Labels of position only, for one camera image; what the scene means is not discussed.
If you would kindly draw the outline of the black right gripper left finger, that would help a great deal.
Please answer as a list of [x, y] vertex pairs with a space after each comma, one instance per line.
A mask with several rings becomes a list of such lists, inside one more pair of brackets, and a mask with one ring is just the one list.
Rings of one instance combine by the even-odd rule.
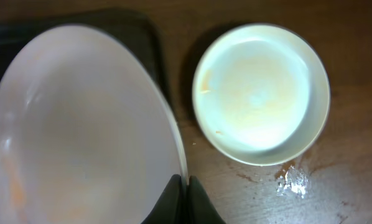
[[142, 224], [182, 223], [183, 205], [182, 178], [174, 174], [168, 181], [154, 208]]

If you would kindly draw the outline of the white plate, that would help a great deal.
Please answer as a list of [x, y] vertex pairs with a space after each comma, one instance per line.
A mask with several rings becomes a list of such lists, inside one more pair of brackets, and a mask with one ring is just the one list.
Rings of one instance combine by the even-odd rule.
[[328, 118], [330, 85], [314, 48], [274, 24], [245, 24], [213, 41], [193, 78], [202, 133], [223, 155], [253, 166], [290, 161]]
[[118, 40], [66, 25], [0, 82], [0, 223], [140, 223], [187, 176], [173, 113]]

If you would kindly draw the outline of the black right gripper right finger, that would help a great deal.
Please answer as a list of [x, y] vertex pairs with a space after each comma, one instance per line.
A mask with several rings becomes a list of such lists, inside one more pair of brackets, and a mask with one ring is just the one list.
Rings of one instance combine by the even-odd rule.
[[195, 176], [189, 178], [188, 215], [192, 224], [226, 224]]

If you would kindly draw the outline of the white plate top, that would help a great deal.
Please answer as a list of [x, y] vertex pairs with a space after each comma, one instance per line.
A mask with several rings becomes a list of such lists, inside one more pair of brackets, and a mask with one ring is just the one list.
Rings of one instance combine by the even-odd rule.
[[66, 25], [0, 82], [0, 223], [140, 223], [187, 176], [173, 113], [118, 40]]

